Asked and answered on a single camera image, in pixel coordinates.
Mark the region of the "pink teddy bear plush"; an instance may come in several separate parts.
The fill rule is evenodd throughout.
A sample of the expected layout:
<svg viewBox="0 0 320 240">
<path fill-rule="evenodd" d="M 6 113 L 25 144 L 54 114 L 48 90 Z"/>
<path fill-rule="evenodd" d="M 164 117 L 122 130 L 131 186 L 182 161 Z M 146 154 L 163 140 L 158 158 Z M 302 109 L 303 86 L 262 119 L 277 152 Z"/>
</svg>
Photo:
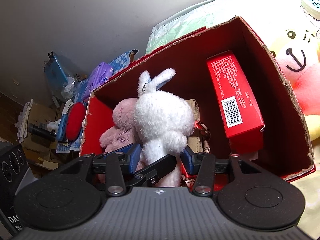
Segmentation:
<svg viewBox="0 0 320 240">
<path fill-rule="evenodd" d="M 128 98 L 119 102 L 112 112 L 114 126 L 107 129 L 99 138 L 100 146 L 105 149 L 105 155 L 120 152 L 122 148 L 130 148 L 131 144 L 138 144 L 138 151 L 133 159 L 133 163 L 137 166 L 133 168 L 130 165 L 123 172 L 126 181 L 132 180 L 134 174 L 145 167 L 141 161 L 142 149 L 133 117 L 137 100 Z"/>
</svg>

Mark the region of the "white rabbit plush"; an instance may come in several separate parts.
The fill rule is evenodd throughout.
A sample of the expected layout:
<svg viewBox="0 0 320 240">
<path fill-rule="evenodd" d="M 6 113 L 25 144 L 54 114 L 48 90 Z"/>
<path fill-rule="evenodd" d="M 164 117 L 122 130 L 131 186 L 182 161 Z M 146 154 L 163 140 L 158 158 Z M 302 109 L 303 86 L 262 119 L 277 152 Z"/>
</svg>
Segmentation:
<svg viewBox="0 0 320 240">
<path fill-rule="evenodd" d="M 177 160 L 175 169 L 159 180 L 158 187 L 180 186 L 180 154 L 187 146 L 187 137 L 194 131 L 195 119 L 190 105 L 183 98 L 160 90 L 175 74 L 173 68 L 154 78 L 147 70 L 142 72 L 133 114 L 135 129 L 143 145 L 140 161 L 150 165 L 168 154 Z"/>
</svg>

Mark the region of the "yellow tiger plush pink shirt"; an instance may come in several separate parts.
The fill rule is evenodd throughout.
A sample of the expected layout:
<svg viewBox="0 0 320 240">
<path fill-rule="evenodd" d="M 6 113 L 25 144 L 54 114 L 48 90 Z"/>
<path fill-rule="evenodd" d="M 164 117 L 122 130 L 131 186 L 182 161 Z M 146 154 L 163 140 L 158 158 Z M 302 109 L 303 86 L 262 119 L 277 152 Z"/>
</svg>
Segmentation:
<svg viewBox="0 0 320 240">
<path fill-rule="evenodd" d="M 289 81 L 305 116 L 310 139 L 319 138 L 319 38 L 307 25 L 272 28 L 263 38 Z"/>
</svg>

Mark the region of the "red packaged box with barcode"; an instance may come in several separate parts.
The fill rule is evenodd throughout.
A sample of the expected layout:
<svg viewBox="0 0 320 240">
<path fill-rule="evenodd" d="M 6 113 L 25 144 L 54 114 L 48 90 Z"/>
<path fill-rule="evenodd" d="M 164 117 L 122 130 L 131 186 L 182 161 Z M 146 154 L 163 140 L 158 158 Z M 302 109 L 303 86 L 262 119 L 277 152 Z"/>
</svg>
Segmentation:
<svg viewBox="0 0 320 240">
<path fill-rule="evenodd" d="M 206 60 L 232 153 L 263 148 L 265 123 L 248 80 L 232 51 Z"/>
</svg>

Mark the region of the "red glasses case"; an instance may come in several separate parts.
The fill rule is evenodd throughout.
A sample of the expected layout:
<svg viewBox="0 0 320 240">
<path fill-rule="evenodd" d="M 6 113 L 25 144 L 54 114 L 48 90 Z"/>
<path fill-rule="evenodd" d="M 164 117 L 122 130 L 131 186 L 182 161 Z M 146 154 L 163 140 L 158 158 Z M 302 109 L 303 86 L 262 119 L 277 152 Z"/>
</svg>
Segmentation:
<svg viewBox="0 0 320 240">
<path fill-rule="evenodd" d="M 82 128 L 82 122 L 86 115 L 86 107 L 83 103 L 77 102 L 71 108 L 66 126 L 66 138 L 70 141 L 74 141 L 79 136 Z"/>
</svg>

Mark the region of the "blue glasses case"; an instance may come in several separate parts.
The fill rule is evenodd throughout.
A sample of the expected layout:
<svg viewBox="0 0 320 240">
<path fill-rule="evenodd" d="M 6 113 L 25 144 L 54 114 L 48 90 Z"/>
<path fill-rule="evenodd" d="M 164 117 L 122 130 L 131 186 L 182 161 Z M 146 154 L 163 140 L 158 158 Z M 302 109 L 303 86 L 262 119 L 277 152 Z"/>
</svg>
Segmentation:
<svg viewBox="0 0 320 240">
<path fill-rule="evenodd" d="M 68 120 L 68 115 L 63 114 L 61 116 L 61 120 L 58 126 L 57 134 L 56 134 L 56 139 L 58 142 L 63 141 L 65 138 L 65 133 L 66 133 L 66 126 L 67 126 L 67 120 Z"/>
</svg>

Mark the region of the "red cardboard box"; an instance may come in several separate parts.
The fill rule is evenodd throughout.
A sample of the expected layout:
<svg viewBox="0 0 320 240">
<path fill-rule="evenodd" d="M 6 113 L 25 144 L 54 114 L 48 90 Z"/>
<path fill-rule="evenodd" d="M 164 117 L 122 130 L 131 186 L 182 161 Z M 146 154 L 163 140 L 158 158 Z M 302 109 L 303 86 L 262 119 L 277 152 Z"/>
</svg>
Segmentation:
<svg viewBox="0 0 320 240">
<path fill-rule="evenodd" d="M 88 101 L 80 154 L 101 154 L 100 136 L 113 126 L 118 102 L 137 96 L 138 79 L 147 70 L 156 76 L 167 68 L 176 75 L 165 91 L 195 99 L 208 127 L 210 151 L 219 159 L 231 153 L 206 61 L 231 50 L 244 71 L 265 123 L 264 146 L 256 163 L 291 182 L 316 169 L 306 121 L 289 81 L 260 37 L 239 16 L 212 28 L 201 28 L 154 50 L 95 90 Z"/>
</svg>

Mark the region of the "purple tissue pack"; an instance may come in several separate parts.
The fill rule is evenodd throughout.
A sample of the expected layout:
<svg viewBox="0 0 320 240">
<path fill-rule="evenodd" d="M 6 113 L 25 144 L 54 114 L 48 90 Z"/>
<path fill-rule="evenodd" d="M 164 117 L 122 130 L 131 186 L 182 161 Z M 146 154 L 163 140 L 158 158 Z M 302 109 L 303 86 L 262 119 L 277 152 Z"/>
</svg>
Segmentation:
<svg viewBox="0 0 320 240">
<path fill-rule="evenodd" d="M 90 77 L 88 78 L 87 87 L 84 91 L 84 94 L 82 95 L 82 100 L 83 101 L 87 100 L 93 90 L 102 86 L 112 76 L 113 76 L 113 67 L 110 64 L 105 62 L 99 63 L 99 65 L 93 69 Z"/>
</svg>

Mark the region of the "blue box in plastic bag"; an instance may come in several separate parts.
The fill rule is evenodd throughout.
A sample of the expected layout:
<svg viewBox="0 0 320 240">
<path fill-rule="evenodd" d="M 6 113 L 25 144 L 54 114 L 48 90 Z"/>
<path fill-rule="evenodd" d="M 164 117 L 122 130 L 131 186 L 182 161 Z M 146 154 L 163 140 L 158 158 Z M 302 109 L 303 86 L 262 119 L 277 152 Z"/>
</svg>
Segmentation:
<svg viewBox="0 0 320 240">
<path fill-rule="evenodd" d="M 66 102 L 73 97 L 75 78 L 65 72 L 52 51 L 48 53 L 49 60 L 43 68 L 49 89 L 53 96 Z"/>
</svg>

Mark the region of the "light green bed sheet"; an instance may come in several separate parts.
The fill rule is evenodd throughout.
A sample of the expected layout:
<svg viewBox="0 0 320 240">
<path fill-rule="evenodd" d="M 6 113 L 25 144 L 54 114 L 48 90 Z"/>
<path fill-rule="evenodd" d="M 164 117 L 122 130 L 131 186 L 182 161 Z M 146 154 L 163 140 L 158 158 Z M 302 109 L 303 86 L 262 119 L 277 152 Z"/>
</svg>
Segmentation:
<svg viewBox="0 0 320 240">
<path fill-rule="evenodd" d="M 210 28 L 242 17 L 270 46 L 287 29 L 317 31 L 319 21 L 302 8 L 302 0 L 207 0 L 184 9 L 153 27 L 146 53 L 202 27 Z"/>
</svg>

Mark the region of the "white blue power strip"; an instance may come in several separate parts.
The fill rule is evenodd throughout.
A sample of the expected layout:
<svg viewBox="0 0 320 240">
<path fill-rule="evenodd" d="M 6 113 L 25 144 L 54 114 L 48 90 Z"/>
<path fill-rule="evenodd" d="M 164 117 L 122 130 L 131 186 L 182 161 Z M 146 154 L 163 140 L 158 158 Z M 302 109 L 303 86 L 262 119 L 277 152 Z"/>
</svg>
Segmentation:
<svg viewBox="0 0 320 240">
<path fill-rule="evenodd" d="M 320 0 L 302 0 L 303 8 L 316 20 L 320 20 Z"/>
</svg>

